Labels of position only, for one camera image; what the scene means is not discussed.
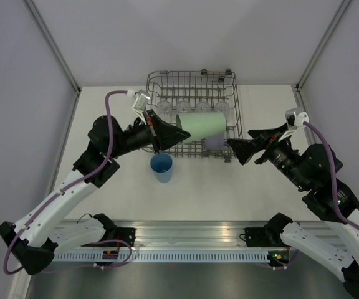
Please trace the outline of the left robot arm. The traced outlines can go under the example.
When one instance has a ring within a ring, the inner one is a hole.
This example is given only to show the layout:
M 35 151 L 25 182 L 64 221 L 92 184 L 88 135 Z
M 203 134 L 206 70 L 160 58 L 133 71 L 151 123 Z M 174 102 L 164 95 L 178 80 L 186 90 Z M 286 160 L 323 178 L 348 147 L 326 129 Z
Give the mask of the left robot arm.
M 108 247 L 116 242 L 117 226 L 105 214 L 61 231 L 56 226 L 119 170 L 118 157 L 148 145 L 156 152 L 167 150 L 191 136 L 164 122 L 153 110 L 145 116 L 145 121 L 137 118 L 126 130 L 109 114 L 94 121 L 87 149 L 61 185 L 22 219 L 0 225 L 0 236 L 8 247 L 5 261 L 13 255 L 22 270 L 35 275 L 66 251 L 82 245 Z

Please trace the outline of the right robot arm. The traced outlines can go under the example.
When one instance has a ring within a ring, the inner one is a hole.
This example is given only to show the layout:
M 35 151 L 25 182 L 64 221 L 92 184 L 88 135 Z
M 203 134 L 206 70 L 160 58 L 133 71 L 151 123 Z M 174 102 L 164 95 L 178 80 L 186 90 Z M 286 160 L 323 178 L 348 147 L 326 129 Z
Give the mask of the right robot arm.
M 261 153 L 255 164 L 271 162 L 298 191 L 304 192 L 302 200 L 307 208 L 338 235 L 346 250 L 320 240 L 282 213 L 265 224 L 266 242 L 272 247 L 287 246 L 309 256 L 331 271 L 350 296 L 359 298 L 359 200 L 337 179 L 343 164 L 325 138 L 310 123 L 306 126 L 320 142 L 310 145 L 303 153 L 292 148 L 287 125 L 251 130 L 250 139 L 228 139 L 227 143 L 241 164 Z

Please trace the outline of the green plastic cup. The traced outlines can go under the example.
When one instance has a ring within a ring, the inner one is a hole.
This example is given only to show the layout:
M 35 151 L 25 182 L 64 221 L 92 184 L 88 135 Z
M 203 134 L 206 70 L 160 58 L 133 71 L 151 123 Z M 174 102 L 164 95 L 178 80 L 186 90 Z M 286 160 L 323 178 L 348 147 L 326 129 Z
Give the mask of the green plastic cup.
M 179 113 L 176 126 L 190 134 L 182 141 L 182 144 L 186 144 L 223 134 L 226 131 L 226 118 L 222 112 Z

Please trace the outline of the blue plastic cup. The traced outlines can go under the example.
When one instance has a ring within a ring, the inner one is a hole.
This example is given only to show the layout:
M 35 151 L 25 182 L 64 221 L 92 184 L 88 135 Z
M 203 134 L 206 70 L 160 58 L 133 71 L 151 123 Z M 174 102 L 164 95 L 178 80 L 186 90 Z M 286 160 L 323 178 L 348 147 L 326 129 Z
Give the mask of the blue plastic cup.
M 168 183 L 173 174 L 173 159 L 166 153 L 155 154 L 150 159 L 150 168 L 159 182 Z

